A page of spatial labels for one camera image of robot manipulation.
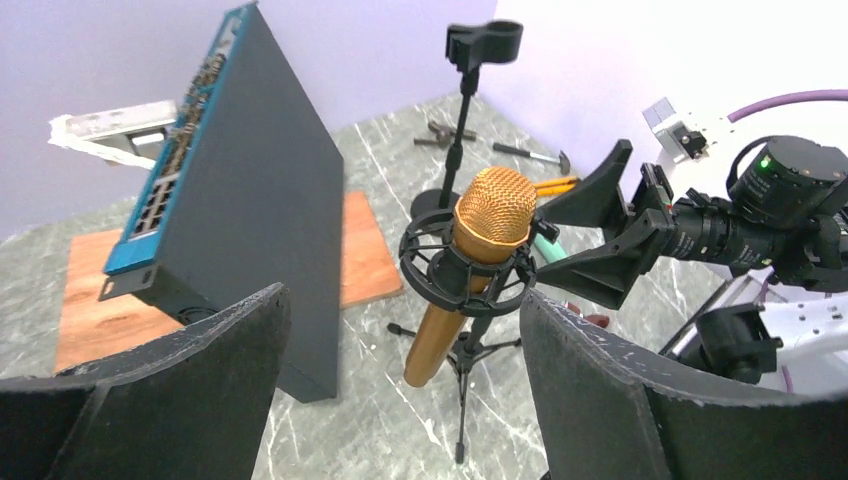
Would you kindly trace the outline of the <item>teal green microphone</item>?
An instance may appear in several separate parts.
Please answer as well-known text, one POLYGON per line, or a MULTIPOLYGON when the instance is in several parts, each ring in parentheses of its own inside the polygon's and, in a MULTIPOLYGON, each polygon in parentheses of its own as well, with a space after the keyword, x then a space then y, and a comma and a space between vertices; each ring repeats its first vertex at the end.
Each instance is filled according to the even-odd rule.
POLYGON ((567 257, 566 251, 558 241, 551 242, 545 237, 537 235, 533 241, 533 245, 548 264, 555 263, 567 257))

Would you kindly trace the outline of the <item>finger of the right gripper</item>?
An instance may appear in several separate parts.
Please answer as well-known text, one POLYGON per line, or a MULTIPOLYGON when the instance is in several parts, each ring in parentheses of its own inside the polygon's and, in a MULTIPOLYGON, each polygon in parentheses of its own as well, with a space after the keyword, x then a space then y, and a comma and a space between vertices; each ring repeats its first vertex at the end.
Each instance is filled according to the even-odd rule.
POLYGON ((619 139, 605 160, 570 191, 536 209, 556 225, 600 228, 617 232, 628 220, 628 202, 619 181, 633 152, 632 143, 619 139))
POLYGON ((632 265, 625 258, 629 240, 623 232, 600 247, 586 250, 538 270, 537 282, 552 286, 605 308, 618 310, 637 278, 653 265, 632 265))

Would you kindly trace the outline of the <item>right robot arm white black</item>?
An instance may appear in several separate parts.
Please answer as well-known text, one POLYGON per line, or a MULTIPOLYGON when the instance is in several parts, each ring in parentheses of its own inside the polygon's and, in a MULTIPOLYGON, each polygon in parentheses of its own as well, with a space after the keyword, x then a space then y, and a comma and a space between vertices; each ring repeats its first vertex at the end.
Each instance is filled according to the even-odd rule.
POLYGON ((616 142, 603 163, 539 209, 554 225, 597 228, 601 246, 542 267, 540 283, 609 309, 658 259, 728 268, 734 280, 766 271, 766 287, 810 293, 770 302, 716 292, 662 348, 661 355, 717 376, 787 393, 798 391, 790 365, 847 349, 847 158, 835 147, 765 136, 731 163, 727 193, 689 190, 676 197, 663 171, 644 164, 634 197, 619 180, 632 154, 616 142))

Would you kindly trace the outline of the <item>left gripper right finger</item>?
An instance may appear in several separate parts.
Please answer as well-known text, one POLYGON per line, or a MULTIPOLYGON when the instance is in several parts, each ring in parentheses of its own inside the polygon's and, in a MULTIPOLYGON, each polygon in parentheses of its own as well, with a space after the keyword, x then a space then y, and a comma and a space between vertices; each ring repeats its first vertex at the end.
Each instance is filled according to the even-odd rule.
POLYGON ((539 292, 523 353, 554 479, 843 479, 847 398, 692 369, 539 292))

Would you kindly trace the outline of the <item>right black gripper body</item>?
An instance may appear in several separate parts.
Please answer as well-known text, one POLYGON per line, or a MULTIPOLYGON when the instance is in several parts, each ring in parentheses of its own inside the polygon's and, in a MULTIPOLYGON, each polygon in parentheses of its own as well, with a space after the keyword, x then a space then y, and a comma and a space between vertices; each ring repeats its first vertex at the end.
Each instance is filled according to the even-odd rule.
POLYGON ((642 179, 632 199, 633 217, 627 225, 625 258, 632 265, 653 265, 675 231, 673 191, 662 167, 644 163, 642 179))

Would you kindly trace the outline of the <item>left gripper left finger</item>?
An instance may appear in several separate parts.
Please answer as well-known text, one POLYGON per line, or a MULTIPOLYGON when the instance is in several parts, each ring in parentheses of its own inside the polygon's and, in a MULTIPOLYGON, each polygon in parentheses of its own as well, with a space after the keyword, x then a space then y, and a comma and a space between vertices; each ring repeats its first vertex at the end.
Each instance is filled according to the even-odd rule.
POLYGON ((5 479, 248 479, 288 339, 270 285, 53 377, 1 383, 5 479))

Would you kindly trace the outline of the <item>black round base mic stand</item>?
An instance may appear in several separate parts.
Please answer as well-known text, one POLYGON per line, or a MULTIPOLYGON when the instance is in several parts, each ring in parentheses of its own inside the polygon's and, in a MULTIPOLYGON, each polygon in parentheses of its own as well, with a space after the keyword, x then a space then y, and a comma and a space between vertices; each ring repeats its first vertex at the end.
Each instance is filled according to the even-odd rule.
POLYGON ((492 20, 476 26, 448 26, 445 56, 462 74, 462 103, 455 133, 450 137, 442 187, 439 190, 425 190, 413 199, 410 206, 413 219, 434 210, 451 208, 458 200, 459 195, 453 191, 453 187, 464 155, 463 136, 466 133, 471 100, 478 90, 481 66, 515 61, 523 31, 523 25, 512 20, 492 20))

